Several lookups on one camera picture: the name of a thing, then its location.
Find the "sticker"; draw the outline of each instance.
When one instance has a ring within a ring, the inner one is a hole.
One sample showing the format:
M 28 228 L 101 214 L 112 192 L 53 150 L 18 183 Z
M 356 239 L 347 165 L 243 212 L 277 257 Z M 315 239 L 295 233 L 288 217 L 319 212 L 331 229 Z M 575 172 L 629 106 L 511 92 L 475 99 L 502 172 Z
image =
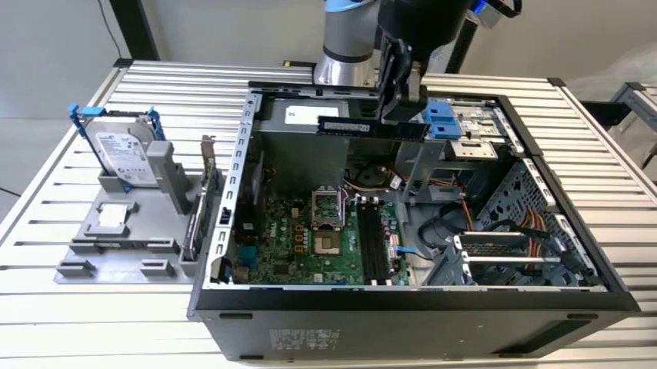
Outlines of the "sticker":
M 331 106 L 299 106 L 285 108 L 287 125 L 317 125 L 317 117 L 339 117 L 339 110 Z
M 140 140 L 127 133 L 104 132 L 94 137 L 116 176 L 133 186 L 156 185 Z
M 269 329 L 268 339 L 276 351 L 335 350 L 339 329 Z
M 399 185 L 402 184 L 402 179 L 399 178 L 398 175 L 394 176 L 392 180 L 390 181 L 390 188 L 392 190 L 399 189 Z

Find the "gray stand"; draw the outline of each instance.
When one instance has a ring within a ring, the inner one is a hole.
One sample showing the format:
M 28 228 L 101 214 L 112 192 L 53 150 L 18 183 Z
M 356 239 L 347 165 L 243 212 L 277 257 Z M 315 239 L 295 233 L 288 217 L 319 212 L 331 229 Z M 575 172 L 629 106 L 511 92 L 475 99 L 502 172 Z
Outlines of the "gray stand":
M 184 175 L 172 153 L 167 141 L 148 147 L 159 188 L 125 192 L 117 177 L 98 176 L 102 188 L 57 265 L 57 283 L 192 283 L 197 261 L 184 260 L 180 249 L 201 176 Z M 220 188 L 213 195 L 220 196 Z

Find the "power supply cable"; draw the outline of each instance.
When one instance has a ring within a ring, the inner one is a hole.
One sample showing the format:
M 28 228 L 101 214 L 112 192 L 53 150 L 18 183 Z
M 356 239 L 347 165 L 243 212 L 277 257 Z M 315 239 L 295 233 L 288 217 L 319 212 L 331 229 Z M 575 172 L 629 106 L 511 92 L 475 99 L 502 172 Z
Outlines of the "power supply cable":
M 641 169 L 646 169 L 647 165 L 650 165 L 653 157 L 654 157 L 654 154 L 647 155 L 647 158 L 641 163 Z
M 106 33 L 109 33 L 109 37 L 112 38 L 113 46 L 116 46 L 116 52 L 119 53 L 119 58 L 123 58 L 121 49 L 119 48 L 119 44 L 116 43 L 116 39 L 113 38 L 112 30 L 109 29 L 109 24 L 106 23 L 106 17 L 104 16 L 102 3 L 100 0 L 96 0 L 100 6 L 100 14 L 102 15 L 104 27 L 106 28 Z
M 0 187 L 1 192 L 6 192 L 8 194 L 13 194 L 17 198 L 22 196 L 22 194 L 18 194 L 17 192 L 13 192 L 12 190 L 6 190 L 5 188 Z

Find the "blue latch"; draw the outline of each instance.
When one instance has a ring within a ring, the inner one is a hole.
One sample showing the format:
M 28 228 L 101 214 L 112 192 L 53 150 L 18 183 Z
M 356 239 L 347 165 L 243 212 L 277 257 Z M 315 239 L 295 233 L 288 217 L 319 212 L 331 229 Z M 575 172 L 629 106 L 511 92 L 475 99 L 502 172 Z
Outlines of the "blue latch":
M 460 127 L 448 102 L 430 98 L 427 108 L 422 111 L 422 118 L 431 125 L 428 129 L 431 138 L 460 138 Z
M 160 123 L 160 114 L 155 111 L 152 106 L 145 112 L 145 115 L 151 118 L 151 122 L 153 123 L 155 139 L 157 141 L 165 141 L 167 139 L 164 138 L 164 131 Z
M 104 113 L 106 113 L 106 111 L 101 106 L 85 106 L 78 112 L 82 117 L 101 117 Z
M 77 104 L 70 104 L 69 105 L 69 118 L 70 118 L 70 121 L 73 122 L 73 125 L 74 125 L 74 128 L 77 129 L 77 133 L 80 134 L 80 137 L 81 138 L 85 138 L 86 140 L 86 143 L 89 144 L 89 149 L 90 149 L 90 152 L 93 153 L 94 155 L 94 158 L 97 159 L 98 161 L 98 164 L 100 164 L 100 168 L 102 169 L 102 174 L 104 175 L 109 175 L 109 172 L 106 170 L 106 168 L 104 167 L 104 164 L 102 164 L 102 161 L 100 160 L 100 156 L 98 156 L 98 153 L 97 151 L 94 150 L 94 147 L 93 147 L 93 144 L 90 143 L 90 140 L 89 138 L 86 137 L 86 130 L 84 129 L 84 124 L 82 122 L 80 121 L 80 116 L 84 116 L 84 114 L 81 112 L 77 112 L 77 109 L 80 107 L 77 106 Z

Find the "motherboard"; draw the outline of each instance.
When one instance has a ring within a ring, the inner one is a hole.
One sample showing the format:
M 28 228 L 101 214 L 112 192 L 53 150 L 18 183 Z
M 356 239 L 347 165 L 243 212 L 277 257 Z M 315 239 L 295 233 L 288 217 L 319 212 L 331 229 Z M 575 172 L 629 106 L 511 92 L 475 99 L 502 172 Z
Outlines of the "motherboard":
M 312 225 L 312 209 L 317 211 L 317 207 L 312 206 L 311 198 L 268 196 L 259 244 L 241 244 L 237 248 L 236 283 L 371 284 L 363 272 L 371 263 L 367 253 L 363 258 L 362 244 L 364 241 L 372 244 L 372 241 L 363 239 L 358 204 L 340 198 L 339 211 L 329 211 L 327 201 L 317 197 L 319 211 L 323 218 L 335 217 L 338 212 L 344 213 L 344 225 L 339 228 Z M 382 202 L 371 209 L 378 213 L 379 223 L 368 224 L 371 231 L 367 234 L 379 233 L 375 234 L 379 237 L 374 237 L 379 240 L 374 241 L 375 251 L 384 256 L 384 281 L 380 283 L 408 285 L 406 261 L 402 255 L 394 253 L 391 244 L 400 244 L 394 206 Z

